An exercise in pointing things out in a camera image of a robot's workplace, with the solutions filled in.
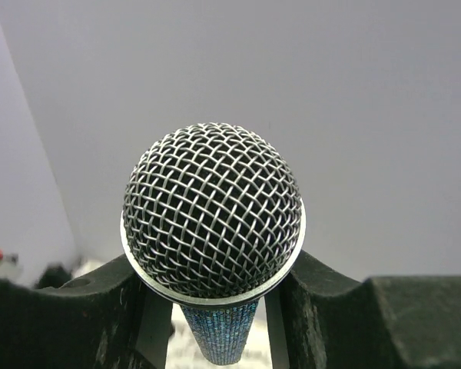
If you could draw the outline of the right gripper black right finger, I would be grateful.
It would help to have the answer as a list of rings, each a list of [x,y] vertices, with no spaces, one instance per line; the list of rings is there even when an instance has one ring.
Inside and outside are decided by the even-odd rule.
[[[275,368],[461,368],[461,276],[359,282],[301,252],[267,328]]]

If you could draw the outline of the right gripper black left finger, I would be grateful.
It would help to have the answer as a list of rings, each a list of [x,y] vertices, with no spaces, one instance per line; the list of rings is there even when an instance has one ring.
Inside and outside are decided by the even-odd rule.
[[[60,288],[0,278],[0,368],[163,368],[171,304],[122,255]]]

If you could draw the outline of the glitter microphone silver head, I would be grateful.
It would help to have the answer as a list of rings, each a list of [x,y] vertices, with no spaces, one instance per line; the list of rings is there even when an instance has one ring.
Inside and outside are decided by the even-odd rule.
[[[138,277],[180,306],[203,356],[224,366],[240,360],[259,300],[290,273],[306,221],[277,150],[246,128],[208,122],[141,155],[120,236]]]

